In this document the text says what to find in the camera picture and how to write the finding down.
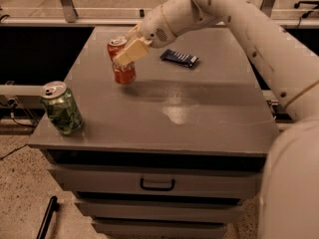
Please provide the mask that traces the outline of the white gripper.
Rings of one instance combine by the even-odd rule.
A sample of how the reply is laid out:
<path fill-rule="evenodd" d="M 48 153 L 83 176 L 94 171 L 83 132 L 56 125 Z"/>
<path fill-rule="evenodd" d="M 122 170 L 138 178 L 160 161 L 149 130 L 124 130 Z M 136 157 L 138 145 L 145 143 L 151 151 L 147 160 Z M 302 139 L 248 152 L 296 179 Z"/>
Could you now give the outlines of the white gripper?
<path fill-rule="evenodd" d="M 200 9 L 194 0 L 167 0 L 149 12 L 142 24 L 137 24 L 126 34 L 128 40 L 134 40 L 115 55 L 114 63 L 125 66 L 146 56 L 150 46 L 165 47 L 188 31 L 219 22 L 217 17 Z"/>

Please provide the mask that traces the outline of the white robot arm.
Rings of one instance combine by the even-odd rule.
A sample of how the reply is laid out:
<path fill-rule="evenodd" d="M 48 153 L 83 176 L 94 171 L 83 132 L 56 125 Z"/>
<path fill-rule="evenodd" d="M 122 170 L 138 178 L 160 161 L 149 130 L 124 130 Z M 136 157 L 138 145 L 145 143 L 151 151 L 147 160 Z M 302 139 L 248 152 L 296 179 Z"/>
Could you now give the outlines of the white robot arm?
<path fill-rule="evenodd" d="M 168 0 L 127 35 L 119 65 L 190 30 L 222 22 L 293 125 L 272 143 L 259 194 L 258 239 L 319 239 L 319 57 L 248 0 Z"/>

